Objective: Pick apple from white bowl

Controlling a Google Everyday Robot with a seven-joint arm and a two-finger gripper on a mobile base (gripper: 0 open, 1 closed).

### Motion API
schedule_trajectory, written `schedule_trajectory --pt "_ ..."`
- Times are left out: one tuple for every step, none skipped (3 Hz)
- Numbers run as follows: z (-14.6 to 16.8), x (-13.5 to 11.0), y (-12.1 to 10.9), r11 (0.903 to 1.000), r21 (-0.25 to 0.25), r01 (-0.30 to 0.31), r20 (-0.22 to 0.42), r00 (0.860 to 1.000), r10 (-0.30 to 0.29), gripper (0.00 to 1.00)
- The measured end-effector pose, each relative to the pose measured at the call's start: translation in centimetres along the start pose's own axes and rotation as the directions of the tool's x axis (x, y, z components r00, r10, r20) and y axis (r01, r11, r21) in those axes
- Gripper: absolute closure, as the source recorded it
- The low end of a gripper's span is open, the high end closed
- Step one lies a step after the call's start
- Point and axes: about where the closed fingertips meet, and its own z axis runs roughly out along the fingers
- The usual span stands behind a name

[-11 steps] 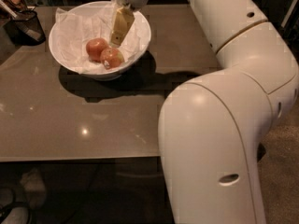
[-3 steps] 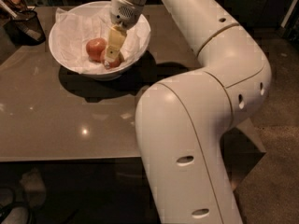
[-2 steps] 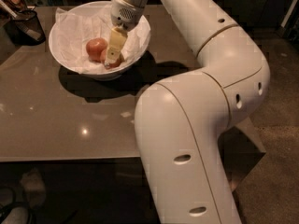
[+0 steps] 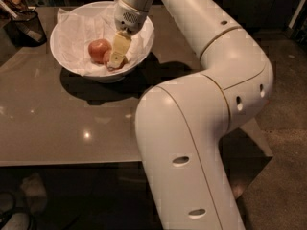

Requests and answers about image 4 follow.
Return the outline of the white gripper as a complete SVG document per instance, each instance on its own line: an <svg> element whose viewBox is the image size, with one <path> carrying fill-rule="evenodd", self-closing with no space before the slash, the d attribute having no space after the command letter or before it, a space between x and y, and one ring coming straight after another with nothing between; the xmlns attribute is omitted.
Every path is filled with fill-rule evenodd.
<svg viewBox="0 0 307 230"><path fill-rule="evenodd" d="M122 0L116 1L114 22L118 32L113 38L108 68L118 69L122 65L131 44L131 35L142 29L146 18L145 12L129 6Z"/></svg>

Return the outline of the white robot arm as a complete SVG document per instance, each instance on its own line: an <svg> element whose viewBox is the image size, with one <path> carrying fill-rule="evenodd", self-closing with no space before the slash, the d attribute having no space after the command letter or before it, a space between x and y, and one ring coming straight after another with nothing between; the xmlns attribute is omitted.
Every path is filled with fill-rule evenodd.
<svg viewBox="0 0 307 230"><path fill-rule="evenodd" d="M201 71L148 90L135 113L143 167L165 230L245 230L219 153L220 139L254 117L272 92L273 70L253 38L213 0L161 0ZM153 0L117 0L120 32L136 34Z"/></svg>

